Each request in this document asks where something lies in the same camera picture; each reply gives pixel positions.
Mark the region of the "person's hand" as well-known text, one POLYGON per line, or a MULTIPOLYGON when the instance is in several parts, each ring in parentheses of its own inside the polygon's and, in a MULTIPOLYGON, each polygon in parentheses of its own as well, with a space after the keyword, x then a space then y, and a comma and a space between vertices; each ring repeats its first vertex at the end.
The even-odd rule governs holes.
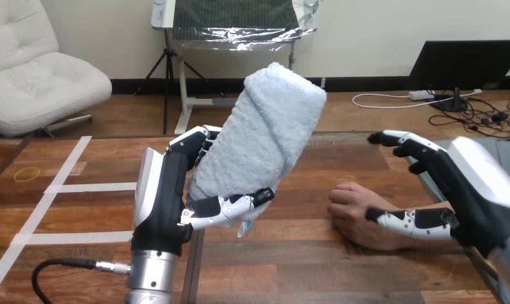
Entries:
POLYGON ((388 211, 400 209, 377 193, 354 182, 339 184, 329 194, 328 212, 333 227, 346 240, 372 250, 399 250, 408 245, 409 238, 366 220, 369 207, 388 211))

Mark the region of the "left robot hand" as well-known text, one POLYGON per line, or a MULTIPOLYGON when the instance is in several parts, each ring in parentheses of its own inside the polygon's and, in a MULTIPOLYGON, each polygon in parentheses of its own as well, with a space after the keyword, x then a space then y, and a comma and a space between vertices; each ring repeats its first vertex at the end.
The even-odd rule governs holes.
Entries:
POLYGON ((180 256, 192 231, 237 219, 270 202, 269 187, 255 193, 203 196, 183 202, 186 173, 208 152, 221 128, 194 127, 170 141, 166 151, 147 148, 135 190, 132 251, 162 251, 180 256))

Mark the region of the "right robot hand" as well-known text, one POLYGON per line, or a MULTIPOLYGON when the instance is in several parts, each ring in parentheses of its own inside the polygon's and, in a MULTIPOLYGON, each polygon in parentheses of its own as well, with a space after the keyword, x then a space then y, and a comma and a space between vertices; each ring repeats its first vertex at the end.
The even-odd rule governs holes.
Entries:
POLYGON ((369 207, 367 220, 412 238, 455 239, 484 258, 508 247, 510 176, 482 145, 457 137, 443 148, 400 130, 374 132, 368 142, 394 147, 397 157, 414 158, 410 172, 427 173, 451 206, 397 212, 369 207))

